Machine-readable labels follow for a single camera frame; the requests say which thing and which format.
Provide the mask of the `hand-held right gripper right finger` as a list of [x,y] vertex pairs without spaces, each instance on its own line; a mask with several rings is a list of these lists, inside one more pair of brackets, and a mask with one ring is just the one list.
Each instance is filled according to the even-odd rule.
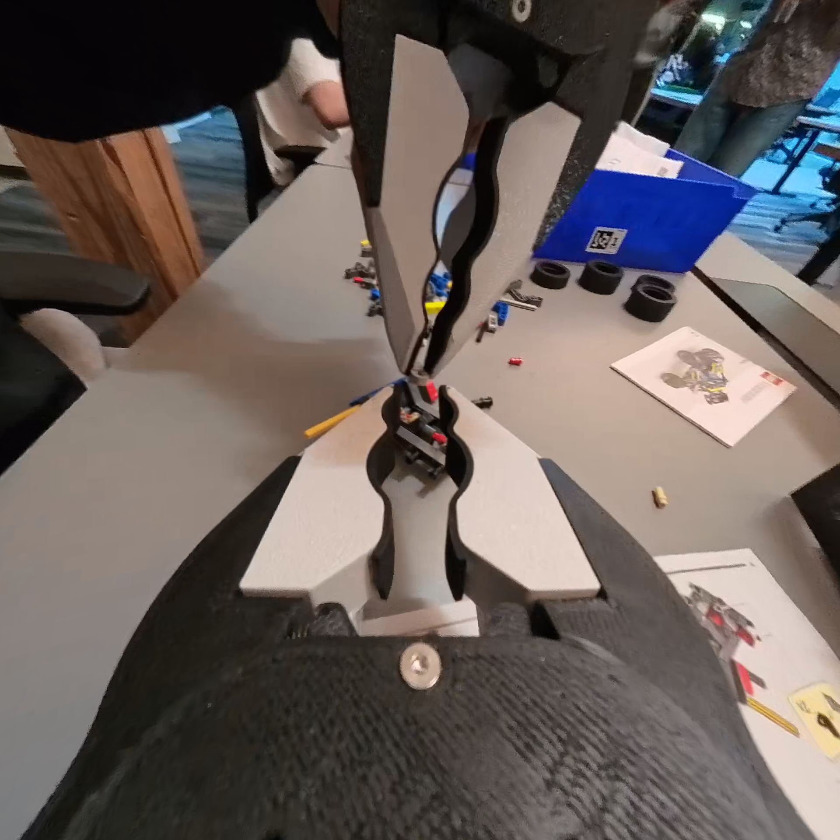
[[456,389],[439,391],[447,438],[445,572],[457,600],[590,599],[601,583],[540,456]]

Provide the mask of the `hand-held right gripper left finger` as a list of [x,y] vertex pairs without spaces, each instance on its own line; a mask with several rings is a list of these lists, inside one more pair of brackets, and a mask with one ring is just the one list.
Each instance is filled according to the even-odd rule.
[[389,385],[301,454],[241,579],[244,595],[369,601],[391,593],[395,466]]

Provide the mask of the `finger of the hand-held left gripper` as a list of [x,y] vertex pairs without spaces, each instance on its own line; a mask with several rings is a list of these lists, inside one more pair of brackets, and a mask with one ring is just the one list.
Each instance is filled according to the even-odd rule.
[[445,54],[398,35],[392,67],[381,198],[365,210],[385,332],[403,375],[427,328],[424,291],[438,261],[441,185],[459,159],[469,111]]
[[476,153],[473,220],[449,264],[453,285],[434,322],[424,376],[436,377],[454,359],[530,258],[580,125],[552,101],[516,120],[489,121]]

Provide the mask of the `partly built lego chassis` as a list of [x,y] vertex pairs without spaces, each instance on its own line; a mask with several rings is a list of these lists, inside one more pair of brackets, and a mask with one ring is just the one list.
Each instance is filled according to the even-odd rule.
[[380,490],[399,460],[419,464],[432,478],[447,473],[462,487],[472,479],[474,459],[457,431],[459,419],[455,392],[400,379],[310,427],[301,466],[339,493]]

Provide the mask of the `person's left forearm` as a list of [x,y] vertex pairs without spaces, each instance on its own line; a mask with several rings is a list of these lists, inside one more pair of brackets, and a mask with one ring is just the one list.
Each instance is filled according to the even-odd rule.
[[1,123],[78,143],[175,123],[276,79],[291,42],[337,57],[317,2],[2,1]]

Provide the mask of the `pile of loose lego pieces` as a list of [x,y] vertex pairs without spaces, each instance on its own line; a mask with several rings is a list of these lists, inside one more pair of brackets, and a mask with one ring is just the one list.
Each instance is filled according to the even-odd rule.
[[[354,287],[363,290],[368,303],[366,315],[369,318],[383,317],[382,294],[377,278],[373,251],[369,240],[360,242],[360,258],[343,273],[343,279]],[[452,289],[452,276],[443,261],[439,261],[435,270],[427,280],[423,300],[446,300]],[[522,281],[515,280],[506,289],[490,310],[490,314],[479,326],[479,337],[484,333],[495,333],[504,327],[508,321],[511,309],[520,309],[526,312],[535,312],[541,308],[543,299],[540,296],[533,296],[521,293]],[[434,324],[435,316],[427,315],[430,324]]]

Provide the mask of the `black lego set box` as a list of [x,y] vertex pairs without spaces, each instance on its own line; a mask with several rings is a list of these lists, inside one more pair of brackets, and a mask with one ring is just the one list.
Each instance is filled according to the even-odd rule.
[[812,479],[791,494],[817,544],[839,575],[839,465]]

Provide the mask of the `white paper sheets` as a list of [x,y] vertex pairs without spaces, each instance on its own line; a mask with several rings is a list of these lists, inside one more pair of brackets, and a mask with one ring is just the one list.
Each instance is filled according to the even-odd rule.
[[595,165],[597,171],[676,179],[684,165],[668,157],[670,146],[664,141],[619,122]]

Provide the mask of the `blue storage bin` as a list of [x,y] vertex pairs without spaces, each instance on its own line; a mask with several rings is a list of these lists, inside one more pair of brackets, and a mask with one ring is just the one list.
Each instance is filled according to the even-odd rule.
[[687,272],[758,193],[748,183],[668,150],[676,178],[594,170],[535,259]]

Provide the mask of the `closed instruction booklet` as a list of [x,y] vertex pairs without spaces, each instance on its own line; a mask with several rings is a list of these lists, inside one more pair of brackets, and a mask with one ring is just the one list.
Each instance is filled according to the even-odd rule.
[[611,369],[729,448],[797,390],[689,327],[613,362]]

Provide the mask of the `open instruction booklet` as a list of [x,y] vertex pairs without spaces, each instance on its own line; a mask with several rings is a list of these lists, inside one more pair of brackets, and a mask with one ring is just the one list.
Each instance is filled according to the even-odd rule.
[[748,549],[662,555],[773,777],[815,838],[839,838],[839,664]]

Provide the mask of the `dark flat panel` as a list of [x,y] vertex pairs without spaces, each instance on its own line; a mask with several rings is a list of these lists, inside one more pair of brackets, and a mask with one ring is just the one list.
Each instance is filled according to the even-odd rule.
[[755,322],[828,389],[839,394],[839,332],[777,287],[711,278],[723,298]]

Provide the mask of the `black office chair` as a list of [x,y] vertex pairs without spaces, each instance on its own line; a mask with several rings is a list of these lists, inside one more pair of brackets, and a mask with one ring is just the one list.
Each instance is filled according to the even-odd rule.
[[82,316],[141,311],[151,283],[130,269],[71,257],[2,251],[1,471],[109,368],[109,353]]

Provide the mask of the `wooden post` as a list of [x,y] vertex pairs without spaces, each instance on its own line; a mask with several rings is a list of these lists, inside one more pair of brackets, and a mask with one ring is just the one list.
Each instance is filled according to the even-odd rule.
[[202,275],[205,255],[161,128],[68,143],[7,129],[27,174],[54,207],[72,251],[150,279],[150,301],[121,318],[137,340]]

